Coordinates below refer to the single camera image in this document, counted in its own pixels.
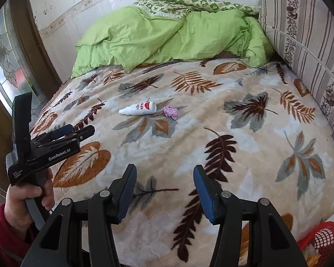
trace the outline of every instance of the blanket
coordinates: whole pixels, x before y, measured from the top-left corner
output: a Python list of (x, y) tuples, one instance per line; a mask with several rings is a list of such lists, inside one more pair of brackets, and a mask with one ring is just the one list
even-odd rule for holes
[[(122, 264), (208, 266), (218, 226), (202, 213), (192, 175), (197, 164), (241, 199), (269, 198), (296, 240), (334, 213), (333, 131), (283, 62), (140, 67), (128, 74), (111, 65), (72, 79), (32, 130), (35, 137), (68, 123), (95, 127), (79, 154), (52, 167), (56, 202), (90, 198), (136, 165), (128, 214), (112, 226)], [(156, 114), (118, 114), (146, 101), (157, 103)], [(164, 115), (165, 106), (178, 109), (177, 120)], [(244, 223), (241, 264), (247, 246)]]
[(93, 23), (77, 42), (72, 77), (102, 65), (212, 58), (223, 50), (259, 67), (273, 48), (254, 17), (259, 6), (216, 0), (139, 0)]

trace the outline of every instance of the beige blanket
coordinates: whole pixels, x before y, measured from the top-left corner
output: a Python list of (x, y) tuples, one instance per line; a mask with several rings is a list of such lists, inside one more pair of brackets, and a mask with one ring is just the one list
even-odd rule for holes
[[(145, 101), (157, 103), (155, 115), (118, 114)], [(164, 116), (164, 106), (178, 109), (176, 121)], [(238, 59), (216, 59), (130, 74), (101, 67), (70, 81), (32, 135), (68, 123), (94, 125), (95, 134), (80, 154), (52, 167), (57, 202), (89, 198), (129, 163), (137, 167), (130, 210), (113, 226), (122, 264), (209, 265), (218, 226), (202, 215), (192, 178), (197, 164), (239, 198), (269, 198), (297, 240), (334, 213), (333, 131), (282, 62), (252, 69)], [(84, 229), (85, 248), (87, 241)]]

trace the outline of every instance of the wrist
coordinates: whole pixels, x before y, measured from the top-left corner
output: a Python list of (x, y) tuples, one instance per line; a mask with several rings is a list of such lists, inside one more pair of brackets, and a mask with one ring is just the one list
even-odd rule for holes
[(10, 226), (11, 231), (21, 240), (26, 239), (27, 230), (31, 225), (31, 217), (29, 214), (22, 216), (17, 216), (12, 211), (10, 204), (5, 204), (4, 207), (4, 216), (7, 223)]

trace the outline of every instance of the red sleeve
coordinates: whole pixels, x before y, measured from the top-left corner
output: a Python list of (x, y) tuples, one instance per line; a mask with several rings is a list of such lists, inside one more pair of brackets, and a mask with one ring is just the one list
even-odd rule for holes
[[(20, 258), (24, 258), (34, 240), (34, 237), (32, 235), (32, 232), (29, 231), (25, 241), (19, 239), (13, 233), (10, 225), (6, 221), (6, 218), (4, 216), (4, 207), (5, 204), (2, 204), (0, 206), (0, 247), (17, 255)], [(6, 266), (8, 267), (19, 266), (19, 263), (16, 260), (2, 253), (0, 253), (0, 256), (2, 260), (5, 262)]]

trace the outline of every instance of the striped fabric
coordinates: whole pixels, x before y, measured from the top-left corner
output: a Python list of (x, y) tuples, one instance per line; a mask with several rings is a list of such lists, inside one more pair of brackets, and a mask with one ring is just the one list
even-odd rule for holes
[(262, 0), (259, 22), (334, 131), (334, 17), (321, 0)]

